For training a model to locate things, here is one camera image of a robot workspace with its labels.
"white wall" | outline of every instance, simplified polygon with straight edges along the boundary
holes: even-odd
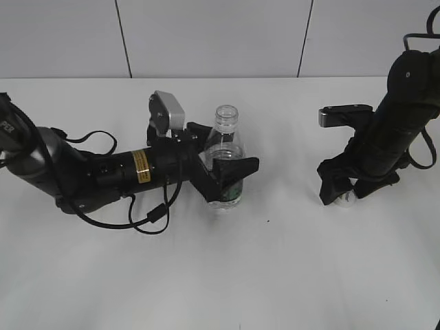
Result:
[[[438,0],[315,0],[301,76],[387,75],[404,51],[402,37],[425,33],[426,19],[439,4]],[[434,30],[440,31],[440,24]],[[432,51],[439,44],[415,41],[410,46]]]
[[[0,78],[127,77],[111,0],[0,0]]]
[[[295,76],[310,0],[118,0],[135,77]]]
[[[0,2],[0,78],[129,77],[114,0]],[[311,2],[118,0],[133,77],[296,76]],[[300,76],[387,75],[439,4],[314,0]]]

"yellow warning label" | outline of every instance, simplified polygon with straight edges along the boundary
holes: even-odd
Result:
[[[145,184],[151,181],[151,173],[149,161],[146,158],[145,151],[143,149],[131,151],[133,154],[133,160],[135,161],[137,180],[140,184]]]

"electrical wire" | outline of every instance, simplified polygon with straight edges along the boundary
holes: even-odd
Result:
[[[43,138],[41,137],[41,134],[39,133],[39,130],[37,129],[37,127],[35,126],[35,124],[33,123],[33,121],[31,121],[31,119],[29,119],[29,117],[22,112],[22,110],[20,110],[18,107],[15,107],[13,109],[13,111],[15,112],[15,114],[17,116],[20,117],[20,119],[22,119],[22,121],[28,126],[31,136],[33,136],[35,143],[37,145],[37,147],[40,149],[41,155],[43,156],[43,159],[45,161],[46,167],[49,171],[49,173],[52,175],[52,177],[54,178],[54,181],[56,183],[56,186],[60,192],[61,197],[67,202],[67,204],[70,206],[70,208],[72,209],[72,211],[78,216],[80,217],[82,220],[84,220],[85,222],[87,222],[90,225],[99,227],[99,228],[105,228],[105,229],[114,229],[114,230],[121,230],[121,229],[129,229],[129,228],[135,228],[138,226],[141,226],[145,223],[150,222],[153,219],[150,219],[149,217],[143,219],[143,220],[139,220],[136,222],[132,222],[132,223],[124,223],[124,224],[113,224],[113,223],[103,223],[103,222],[99,222],[96,221],[90,217],[88,217],[87,215],[85,215],[78,206],[75,205],[75,203],[73,202],[73,200],[68,196],[68,194],[65,192],[64,186],[58,176],[58,171],[52,161],[52,158],[49,154],[49,151],[47,149],[46,143],[44,142]]]
[[[182,164],[182,159],[179,155],[179,153],[176,153],[177,156],[177,161],[179,163],[179,177],[177,179],[177,185],[176,185],[176,189],[174,190],[173,196],[171,197],[170,200],[168,200],[168,193],[167,193],[167,189],[166,189],[166,180],[165,184],[164,184],[164,205],[166,208],[166,223],[165,226],[158,231],[155,232],[150,232],[147,230],[143,230],[141,228],[139,228],[139,226],[135,226],[135,230],[137,230],[138,232],[142,233],[142,234],[147,234],[147,235],[157,235],[157,234],[161,234],[163,233],[167,228],[168,225],[170,223],[170,206],[172,206],[172,204],[176,201],[177,196],[179,196],[180,190],[182,188],[182,183],[183,183],[183,164]],[[133,223],[133,220],[131,218],[131,213],[133,210],[133,206],[136,200],[136,196],[134,194],[130,194],[129,197],[131,198],[131,202],[130,202],[130,206],[129,206],[129,222]]]
[[[410,33],[404,36],[405,50],[410,50],[408,44],[409,38],[422,38],[422,39],[440,39],[440,34],[435,34],[433,30],[434,19],[440,12],[440,6],[436,7],[428,16],[426,20],[426,33]]]

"bottle base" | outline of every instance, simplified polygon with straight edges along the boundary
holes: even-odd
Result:
[[[208,205],[214,210],[227,211],[236,208],[241,202],[241,196],[232,201],[211,201]]]

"black cable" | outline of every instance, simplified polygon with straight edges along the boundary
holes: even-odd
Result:
[[[92,131],[79,139],[68,139],[66,132],[64,132],[63,130],[55,129],[54,127],[51,127],[51,130],[53,130],[64,141],[67,141],[70,143],[75,143],[75,144],[83,143],[83,142],[87,141],[93,134],[96,134],[96,133],[104,133],[104,134],[108,135],[113,140],[113,146],[106,153],[96,153],[96,155],[98,155],[98,156],[110,156],[115,152],[116,147],[118,146],[118,141],[116,140],[116,137],[112,136],[112,134],[110,134],[109,132],[106,132],[106,131]]]
[[[409,38],[422,38],[422,39],[440,39],[440,34],[426,34],[426,33],[409,33],[404,36],[405,50],[409,50],[408,45]]]
[[[435,8],[428,16],[426,20],[426,33],[410,33],[404,36],[405,50],[409,50],[408,44],[409,38],[422,38],[422,39],[440,39],[440,34],[435,34],[433,30],[434,20],[436,15],[440,12],[440,6]]]
[[[29,119],[29,117],[22,112],[19,108],[15,107],[14,112],[22,119],[22,121],[28,126],[31,135],[33,135],[36,145],[40,148],[40,152],[43,156],[43,159],[45,161],[45,164],[47,166],[47,169],[49,173],[54,178],[54,181],[56,183],[56,186],[63,197],[63,199],[67,202],[67,204],[70,206],[70,208],[74,211],[74,213],[80,217],[82,220],[87,222],[90,225],[99,227],[99,228],[106,228],[106,229],[129,229],[134,228],[136,226],[141,226],[145,223],[148,223],[151,221],[148,217],[137,221],[135,223],[126,223],[126,224],[113,224],[113,223],[103,223],[96,220],[93,220],[92,218],[89,218],[87,215],[85,215],[76,205],[75,203],[70,199],[68,194],[65,192],[65,189],[63,187],[63,184],[61,183],[61,180],[58,176],[58,171],[56,170],[56,167],[52,161],[52,158],[49,154],[49,151],[47,149],[46,143],[44,142],[43,138],[41,137],[41,134],[39,133],[39,130],[35,126],[35,124]]]
[[[432,138],[429,136],[428,132],[426,131],[426,127],[423,128],[423,130],[421,131],[421,135],[423,136],[426,144],[428,145],[429,151],[431,152],[431,156],[432,156],[432,163],[431,165],[421,165],[419,163],[417,163],[410,155],[410,150],[408,149],[408,157],[410,160],[410,164],[413,165],[415,168],[418,168],[419,170],[428,170],[431,167],[433,167],[435,165],[435,163],[437,163],[437,151],[435,150],[435,145],[434,142],[432,141]]]
[[[167,193],[167,189],[166,189],[166,182],[164,184],[164,205],[165,205],[165,208],[166,208],[166,223],[165,223],[165,227],[163,227],[161,230],[158,230],[156,232],[149,232],[147,230],[140,229],[139,226],[134,227],[138,232],[141,232],[142,234],[157,235],[157,234],[163,233],[165,231],[165,229],[168,228],[168,225],[170,223],[170,206],[172,206],[172,204],[177,199],[177,196],[179,196],[180,189],[182,188],[182,183],[183,183],[183,164],[182,164],[182,159],[179,156],[179,153],[176,153],[176,156],[177,156],[177,161],[179,163],[179,177],[177,178],[176,189],[174,190],[173,196],[171,197],[170,200],[168,200],[168,193]],[[131,218],[131,213],[133,211],[133,206],[134,206],[134,203],[135,203],[135,200],[136,200],[136,196],[134,194],[130,194],[129,197],[131,198],[131,202],[130,202],[130,206],[129,206],[129,223],[133,223],[133,219]]]
[[[436,15],[440,12],[440,6],[435,8],[428,16],[426,20],[426,31],[428,34],[434,34],[434,30],[432,26],[434,25],[434,20]]]
[[[136,196],[131,194],[131,195],[129,195],[129,197],[131,198],[130,207],[129,207],[129,222],[130,222],[130,224],[134,224],[133,219],[131,218],[131,212],[132,212],[135,200],[136,200]],[[139,226],[135,226],[134,228],[136,229],[136,231],[138,231],[142,234],[147,234],[147,235],[158,235],[158,234],[163,233],[168,228],[168,225],[170,223],[170,205],[168,203],[168,195],[166,192],[166,183],[164,184],[164,205],[166,208],[166,223],[165,223],[165,226],[161,230],[157,230],[155,232],[149,232],[147,230],[140,229]]]

